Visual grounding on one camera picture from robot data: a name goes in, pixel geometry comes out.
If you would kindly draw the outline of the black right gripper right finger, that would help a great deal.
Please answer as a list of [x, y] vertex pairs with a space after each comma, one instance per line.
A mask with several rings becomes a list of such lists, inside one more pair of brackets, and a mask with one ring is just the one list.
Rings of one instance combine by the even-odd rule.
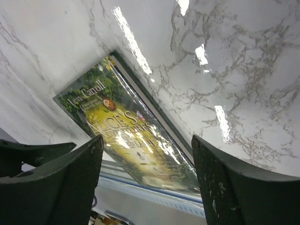
[[300, 179], [249, 164], [197, 135], [191, 141], [209, 225], [298, 225]]

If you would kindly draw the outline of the green gold forest book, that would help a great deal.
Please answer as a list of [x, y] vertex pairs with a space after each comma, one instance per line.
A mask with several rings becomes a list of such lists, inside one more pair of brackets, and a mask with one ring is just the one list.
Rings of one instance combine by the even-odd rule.
[[108, 55], [54, 97], [90, 137], [101, 135], [105, 152], [137, 183], [199, 193], [195, 169]]

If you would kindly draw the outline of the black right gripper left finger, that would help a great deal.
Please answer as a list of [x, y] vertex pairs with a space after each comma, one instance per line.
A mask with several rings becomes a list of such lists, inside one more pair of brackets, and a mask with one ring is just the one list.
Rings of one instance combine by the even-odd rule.
[[80, 147], [1, 140], [1, 224], [88, 224], [103, 148], [100, 135]]

